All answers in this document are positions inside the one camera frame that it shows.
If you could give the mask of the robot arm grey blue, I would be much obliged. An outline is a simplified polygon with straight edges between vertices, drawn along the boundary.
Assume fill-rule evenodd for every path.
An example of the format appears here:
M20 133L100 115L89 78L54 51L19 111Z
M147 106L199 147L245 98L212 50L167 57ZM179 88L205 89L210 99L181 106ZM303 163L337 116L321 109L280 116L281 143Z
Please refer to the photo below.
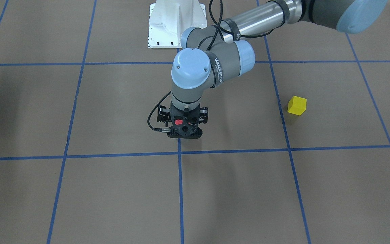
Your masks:
M172 64L170 108L158 107L157 121L170 137L200 137L207 123L203 91L250 71L255 52L248 39L264 37L285 24L314 23L339 32L364 31L384 10L385 0L270 0L213 26L190 27L181 36L182 50Z

